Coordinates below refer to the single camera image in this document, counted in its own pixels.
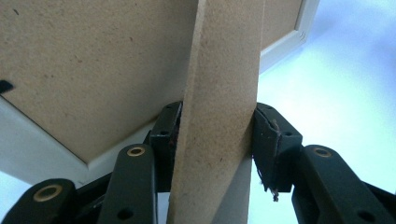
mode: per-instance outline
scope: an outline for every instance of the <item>round hole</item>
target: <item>round hole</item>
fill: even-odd
[[[368,222],[375,222],[375,217],[374,217],[371,213],[369,213],[369,212],[366,212],[366,211],[359,211],[359,212],[358,212],[358,216],[359,216],[361,219],[365,220],[365,221],[368,221]]]
[[[133,217],[133,216],[134,216],[134,211],[130,207],[126,207],[126,208],[120,210],[119,213],[117,214],[117,217],[120,220],[126,220],[128,218]]]
[[[62,192],[62,186],[60,185],[48,185],[40,190],[38,190],[33,199],[38,203],[43,203],[49,201]]]
[[[144,153],[145,153],[145,149],[142,147],[133,147],[126,152],[128,156],[132,156],[132,157],[138,157],[143,155]]]
[[[315,153],[320,157],[330,157],[332,153],[324,148],[315,147]]]

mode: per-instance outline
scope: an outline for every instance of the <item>wooden plank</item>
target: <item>wooden plank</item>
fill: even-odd
[[[202,0],[168,223],[246,223],[263,0]]]
[[[89,163],[183,98],[197,4],[2,0],[3,96]]]

